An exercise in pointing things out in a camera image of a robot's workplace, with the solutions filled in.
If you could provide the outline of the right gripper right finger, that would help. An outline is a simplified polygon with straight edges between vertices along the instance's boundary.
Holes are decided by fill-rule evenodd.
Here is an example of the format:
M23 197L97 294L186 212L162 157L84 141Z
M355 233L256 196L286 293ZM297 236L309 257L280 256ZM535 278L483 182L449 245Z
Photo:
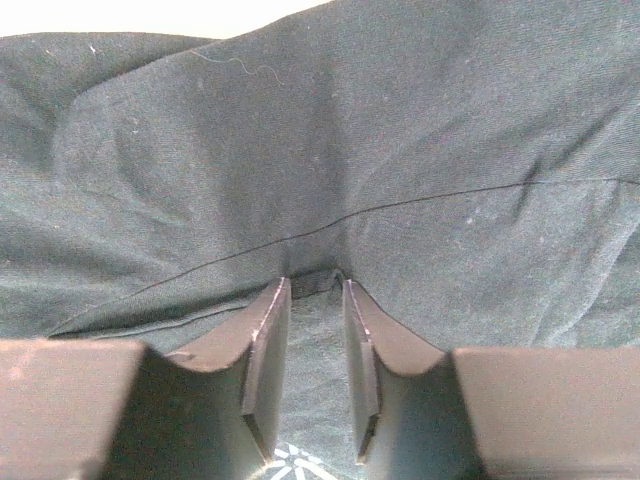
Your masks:
M356 460L370 479L635 479L635 348L443 351L343 285Z

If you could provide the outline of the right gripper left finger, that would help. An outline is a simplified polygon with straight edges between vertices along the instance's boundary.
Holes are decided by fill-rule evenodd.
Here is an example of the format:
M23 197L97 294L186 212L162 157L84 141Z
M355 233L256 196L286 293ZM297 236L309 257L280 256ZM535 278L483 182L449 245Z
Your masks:
M185 346L1 344L5 479L252 479L277 443L288 279Z

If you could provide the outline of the black t shirt blue logo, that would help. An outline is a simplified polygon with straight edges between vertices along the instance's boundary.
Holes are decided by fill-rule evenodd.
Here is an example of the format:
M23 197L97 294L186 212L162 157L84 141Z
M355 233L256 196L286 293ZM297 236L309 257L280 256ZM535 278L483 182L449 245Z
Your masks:
M442 349L639 343L639 5L334 1L1 41L1 333L163 351L287 277L280 448L355 463L352 279Z

